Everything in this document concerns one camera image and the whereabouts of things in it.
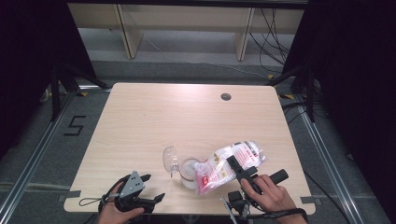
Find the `hand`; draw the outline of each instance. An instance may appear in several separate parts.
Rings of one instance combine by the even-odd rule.
[[[265,212],[276,212],[296,208],[293,199],[282,186],[277,186],[268,175],[260,175],[254,179],[254,183],[262,190],[258,194],[246,181],[241,180],[242,188],[247,196],[254,200]],[[281,224],[286,223],[306,223],[301,215],[291,215],[280,217],[277,221]]]
[[[111,193],[117,193],[121,184],[119,183]],[[144,212],[145,210],[143,208],[136,208],[129,212],[120,212],[114,204],[114,198],[109,198],[99,215],[98,224],[124,224],[129,219],[137,217]]]

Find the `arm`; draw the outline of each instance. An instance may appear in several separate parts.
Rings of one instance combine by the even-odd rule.
[[[119,189],[119,183],[112,191],[116,193]],[[114,204],[114,198],[108,199],[107,203],[103,206],[102,212],[99,214],[98,224],[124,224],[129,219],[137,217],[144,213],[143,208],[136,208],[129,212],[120,212]]]
[[[246,181],[242,179],[241,185],[245,193],[259,204],[266,212],[276,212],[296,208],[292,198],[285,188],[277,186],[268,175],[260,175],[254,179],[254,183],[262,189],[262,194],[258,194]],[[277,219],[279,224],[305,224],[303,216],[300,214],[280,217]]]

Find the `white plastic bag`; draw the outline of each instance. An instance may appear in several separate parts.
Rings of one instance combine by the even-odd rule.
[[[236,174],[227,162],[227,158],[232,155],[244,170],[252,166],[258,167],[265,159],[262,149],[253,141],[238,142],[216,150],[207,161],[197,162],[194,165],[199,194],[208,193],[236,178]]]

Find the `gray floor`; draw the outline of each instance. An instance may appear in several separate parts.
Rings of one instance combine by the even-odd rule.
[[[263,85],[267,82],[269,74],[278,75],[261,67],[260,51],[251,39],[247,45],[245,60],[238,62],[232,34],[146,32],[136,58],[128,60],[120,32],[81,29],[80,33],[97,76],[108,84],[131,81]],[[262,41],[260,34],[254,36]],[[282,45],[289,48],[293,36],[280,35],[279,39]],[[268,49],[281,60],[278,50],[271,47]],[[271,70],[281,71],[282,68],[281,64],[264,55],[262,64]],[[276,86],[277,92],[290,93],[291,82],[289,79]],[[84,80],[79,80],[79,83],[90,84]],[[73,183],[108,95],[108,91],[89,91],[85,97],[73,98],[8,223],[84,223],[88,219],[91,214],[65,212],[63,196]],[[295,101],[280,99],[280,102],[286,105]],[[40,136],[50,124],[50,110],[50,102],[43,103],[37,109],[20,142],[0,161],[0,201],[7,197],[13,183],[18,181],[25,164],[39,144]],[[345,180],[363,222],[390,223],[359,168],[345,157],[347,150],[323,106],[315,105],[315,112],[316,125],[323,142]],[[302,166],[340,204],[339,196],[305,128],[303,117],[299,114],[298,108],[294,107],[285,117],[290,122],[290,132]],[[85,119],[76,120],[76,124],[84,125],[84,128],[79,136],[65,136],[65,133],[75,131],[68,128],[74,116],[85,116]],[[346,223],[341,212],[323,191],[309,178],[307,182],[317,203],[317,212],[309,216],[310,223]],[[227,217],[200,217],[198,220],[198,223],[215,222],[232,223]],[[158,221],[154,217],[151,223],[183,223],[183,219],[162,217],[162,221]],[[273,222],[255,220],[254,223]]]

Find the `floor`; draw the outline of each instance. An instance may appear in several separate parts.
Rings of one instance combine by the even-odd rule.
[[[126,58],[120,31],[80,29],[80,34],[96,69],[105,64],[107,67],[110,66],[110,68],[113,66],[113,71],[121,72],[128,69],[131,63],[156,63],[157,67],[155,68],[161,70],[164,67],[171,67],[175,63],[183,63],[193,64],[198,68],[216,67],[225,70],[225,73],[230,71],[230,74],[234,72],[267,79],[268,74],[278,76],[279,73],[270,71],[282,66],[281,63],[276,62],[268,55],[260,55],[260,50],[251,37],[247,44],[244,61],[238,62],[234,52],[232,34],[171,31],[145,32],[139,51],[132,60]],[[261,34],[254,34],[253,36],[258,42],[263,43]],[[287,49],[290,48],[292,39],[293,35],[278,36],[279,42]],[[270,43],[274,46],[276,45],[273,38],[270,39]],[[283,62],[278,49],[270,46],[266,48],[279,61]],[[262,66],[264,69],[270,70],[265,73],[265,76],[256,70],[245,70],[245,68],[249,67]],[[104,74],[104,71],[97,71],[97,73],[98,76],[107,78],[110,81],[120,78],[120,74],[116,74],[116,72],[114,74],[108,72]],[[280,99],[282,105],[298,100],[297,96],[293,97],[293,99],[288,98],[291,82],[292,80],[287,80],[277,88],[279,95],[285,97]],[[83,98],[75,97],[65,115],[88,114],[87,117],[91,118],[91,126],[87,126],[85,129],[90,131],[82,134],[77,142],[76,140],[57,141],[58,138],[64,137],[64,130],[67,130],[67,125],[69,125],[66,120],[60,121],[60,127],[55,130],[55,135],[50,140],[52,147],[45,151],[44,155],[38,156],[39,163],[32,170],[31,179],[27,179],[27,188],[22,189],[24,194],[21,196],[18,206],[11,208],[11,213],[13,214],[9,218],[8,223],[84,223],[84,221],[88,220],[90,214],[66,213],[62,209],[63,195],[70,188],[73,174],[76,173],[80,162],[80,160],[75,160],[75,158],[82,158],[84,155],[83,149],[76,150],[72,147],[78,144],[81,148],[84,148],[89,144],[95,122],[97,122],[101,113],[100,109],[84,109],[90,108],[90,106],[103,108],[107,96],[108,92],[105,91],[90,94],[90,102],[88,104]],[[290,111],[285,110],[285,117],[290,123],[290,132],[298,150],[302,166],[309,173],[306,178],[317,205],[317,212],[310,216],[310,223],[390,223],[367,183],[365,183],[359,168],[357,168],[353,160],[346,157],[347,150],[334,130],[331,120],[327,118],[325,108],[321,105],[315,105],[315,109],[317,119],[314,126],[310,126],[309,122],[307,123],[307,117],[302,108],[295,107]],[[48,134],[46,133],[50,125],[48,117],[50,117],[50,104],[45,102],[37,110],[30,128],[26,129],[26,133],[19,145],[10,150],[7,156],[1,160],[0,201],[7,199],[13,184],[23,178],[21,174],[26,174],[24,172],[25,165],[29,162],[31,156],[35,155],[37,146],[45,144],[40,142],[40,138],[37,136]],[[318,129],[319,136],[315,135],[315,132],[308,131],[312,127]],[[318,137],[321,141],[315,142],[312,136]],[[66,148],[67,146],[70,147],[68,153],[55,150],[56,148]],[[330,156],[322,153],[323,149],[329,152]],[[326,162],[333,162],[335,168],[329,168],[325,164]],[[340,183],[344,185],[341,186],[341,189],[337,186]],[[353,200],[349,205],[350,207],[343,203],[345,197],[348,199],[348,196]],[[342,207],[342,212],[337,210],[331,199]],[[167,218],[171,218],[171,220],[162,219],[162,221],[159,221],[154,217],[150,223],[189,223],[185,218]],[[232,223],[227,217],[209,220],[202,217],[198,223],[213,223],[211,221],[215,220],[217,223]],[[271,220],[255,220],[254,223],[273,222]]]

